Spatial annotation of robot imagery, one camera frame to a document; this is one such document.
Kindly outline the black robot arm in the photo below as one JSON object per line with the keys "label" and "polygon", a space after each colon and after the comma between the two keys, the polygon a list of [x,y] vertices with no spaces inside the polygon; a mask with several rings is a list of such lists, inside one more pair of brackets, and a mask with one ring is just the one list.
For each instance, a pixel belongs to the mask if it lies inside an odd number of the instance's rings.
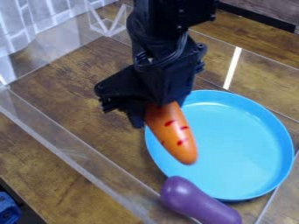
{"label": "black robot arm", "polygon": [[182,103],[204,69],[207,46],[195,43],[188,28],[215,19],[218,0],[134,0],[126,20],[134,64],[95,86],[102,108],[126,113],[144,126],[146,106]]}

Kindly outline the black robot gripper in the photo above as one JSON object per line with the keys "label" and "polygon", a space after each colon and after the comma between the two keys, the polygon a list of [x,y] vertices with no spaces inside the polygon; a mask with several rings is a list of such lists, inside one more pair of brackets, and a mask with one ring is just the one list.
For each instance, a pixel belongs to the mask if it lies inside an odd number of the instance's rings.
{"label": "black robot gripper", "polygon": [[207,46],[195,43],[187,31],[163,29],[163,35],[155,36],[135,13],[128,16],[126,28],[134,64],[96,84],[95,94],[103,110],[126,111],[132,127],[140,129],[148,103],[182,102],[192,91],[194,76],[204,67]]}

